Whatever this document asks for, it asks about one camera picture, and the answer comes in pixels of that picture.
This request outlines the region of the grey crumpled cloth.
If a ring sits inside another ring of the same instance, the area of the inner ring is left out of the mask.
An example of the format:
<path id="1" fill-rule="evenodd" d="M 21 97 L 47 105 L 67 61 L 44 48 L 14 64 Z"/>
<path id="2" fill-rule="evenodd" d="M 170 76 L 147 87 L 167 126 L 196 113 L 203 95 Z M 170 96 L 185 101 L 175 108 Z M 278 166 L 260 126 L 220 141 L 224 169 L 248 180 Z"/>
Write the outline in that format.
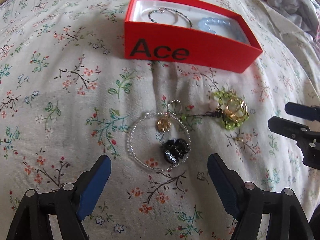
<path id="1" fill-rule="evenodd" d="M 319 4 L 315 0 L 267 0 L 275 11 L 319 41 Z"/>

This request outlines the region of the red Ace box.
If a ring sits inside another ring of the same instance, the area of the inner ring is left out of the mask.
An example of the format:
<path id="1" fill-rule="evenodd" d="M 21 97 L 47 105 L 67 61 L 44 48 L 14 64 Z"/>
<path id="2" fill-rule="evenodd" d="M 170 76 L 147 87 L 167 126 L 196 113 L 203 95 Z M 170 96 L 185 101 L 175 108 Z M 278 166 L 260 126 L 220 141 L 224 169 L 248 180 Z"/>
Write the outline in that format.
<path id="1" fill-rule="evenodd" d="M 125 58 L 243 73 L 263 52 L 241 15 L 199 0 L 130 0 Z"/>

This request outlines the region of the gold flower charm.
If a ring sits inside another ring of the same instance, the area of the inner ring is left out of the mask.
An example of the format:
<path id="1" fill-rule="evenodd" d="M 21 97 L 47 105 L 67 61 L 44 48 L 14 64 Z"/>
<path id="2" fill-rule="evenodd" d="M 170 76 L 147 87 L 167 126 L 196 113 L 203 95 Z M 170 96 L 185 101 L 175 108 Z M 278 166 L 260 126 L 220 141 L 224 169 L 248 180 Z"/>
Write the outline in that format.
<path id="1" fill-rule="evenodd" d="M 171 121 L 168 117 L 163 116 L 157 120 L 156 126 L 159 132 L 168 132 L 171 128 Z"/>

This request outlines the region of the green bead gold ring ornament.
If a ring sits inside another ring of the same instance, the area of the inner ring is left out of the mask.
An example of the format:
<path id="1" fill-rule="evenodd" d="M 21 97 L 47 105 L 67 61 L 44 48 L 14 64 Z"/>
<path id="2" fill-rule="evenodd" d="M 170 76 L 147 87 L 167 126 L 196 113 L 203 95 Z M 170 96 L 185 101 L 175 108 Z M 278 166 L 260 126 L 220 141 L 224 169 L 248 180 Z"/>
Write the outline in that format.
<path id="1" fill-rule="evenodd" d="M 200 114 L 181 114 L 180 120 L 201 120 L 204 117 L 216 118 L 228 131 L 239 128 L 249 118 L 247 103 L 234 90 L 216 90 L 211 92 L 208 110 Z"/>

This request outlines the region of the floral bed sheet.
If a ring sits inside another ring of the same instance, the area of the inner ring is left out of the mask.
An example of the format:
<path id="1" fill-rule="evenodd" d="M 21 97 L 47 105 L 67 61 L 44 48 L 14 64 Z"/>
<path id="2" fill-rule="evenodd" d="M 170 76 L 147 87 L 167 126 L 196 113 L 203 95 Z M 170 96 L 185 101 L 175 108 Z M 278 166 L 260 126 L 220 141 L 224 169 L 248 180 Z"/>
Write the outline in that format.
<path id="1" fill-rule="evenodd" d="M 1 5 L 1 239 L 27 189 L 56 191 L 100 155 L 112 173 L 84 220 L 90 239 L 230 239 L 207 172 L 218 153 L 243 180 L 290 187 L 307 217 L 319 205 L 319 171 L 296 143 L 272 133 L 293 101 L 319 104 L 319 57 L 306 35 L 263 0 L 202 0 L 240 14 L 263 53 L 242 73 L 193 64 L 126 60 L 129 0 L 8 0 Z M 226 130 L 208 110 L 211 92 L 234 90 L 249 118 Z M 171 121 L 159 132 L 157 120 Z M 190 152 L 169 164 L 162 145 Z"/>

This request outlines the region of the black rhinestone hair clip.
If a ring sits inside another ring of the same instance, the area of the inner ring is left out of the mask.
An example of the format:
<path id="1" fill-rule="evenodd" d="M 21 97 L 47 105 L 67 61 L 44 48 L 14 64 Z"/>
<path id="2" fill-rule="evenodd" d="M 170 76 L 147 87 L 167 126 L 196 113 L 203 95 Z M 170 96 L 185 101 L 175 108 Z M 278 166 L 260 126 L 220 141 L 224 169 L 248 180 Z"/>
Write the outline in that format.
<path id="1" fill-rule="evenodd" d="M 164 159 L 171 165 L 177 165 L 180 160 L 190 152 L 190 146 L 186 140 L 170 139 L 162 145 Z"/>

